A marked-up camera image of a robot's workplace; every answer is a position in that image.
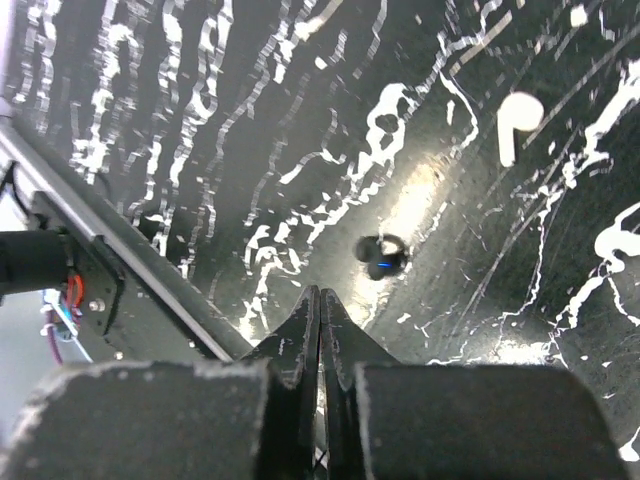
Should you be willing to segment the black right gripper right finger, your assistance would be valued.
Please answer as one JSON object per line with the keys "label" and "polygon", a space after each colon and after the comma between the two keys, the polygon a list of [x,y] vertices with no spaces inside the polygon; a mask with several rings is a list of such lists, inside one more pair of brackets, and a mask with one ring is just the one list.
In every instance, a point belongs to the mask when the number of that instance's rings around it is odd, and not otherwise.
{"label": "black right gripper right finger", "polygon": [[332,479],[625,479],[589,390],[535,365],[408,365],[320,294]]}

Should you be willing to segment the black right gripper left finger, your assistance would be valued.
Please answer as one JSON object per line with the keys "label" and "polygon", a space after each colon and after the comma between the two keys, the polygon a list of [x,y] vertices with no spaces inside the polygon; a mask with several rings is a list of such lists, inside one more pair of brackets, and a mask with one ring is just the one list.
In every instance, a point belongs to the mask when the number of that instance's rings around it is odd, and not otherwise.
{"label": "black right gripper left finger", "polygon": [[22,407],[5,479],[309,479],[320,292],[243,359],[63,367]]}

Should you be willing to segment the black earbud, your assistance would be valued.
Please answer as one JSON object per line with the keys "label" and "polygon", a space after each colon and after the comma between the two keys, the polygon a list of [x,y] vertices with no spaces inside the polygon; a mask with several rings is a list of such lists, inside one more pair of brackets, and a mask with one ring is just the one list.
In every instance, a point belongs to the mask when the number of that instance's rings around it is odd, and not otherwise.
{"label": "black earbud", "polygon": [[354,255],[366,265],[367,275],[373,281],[399,275],[409,261],[405,242],[392,234],[360,237],[355,244]]}

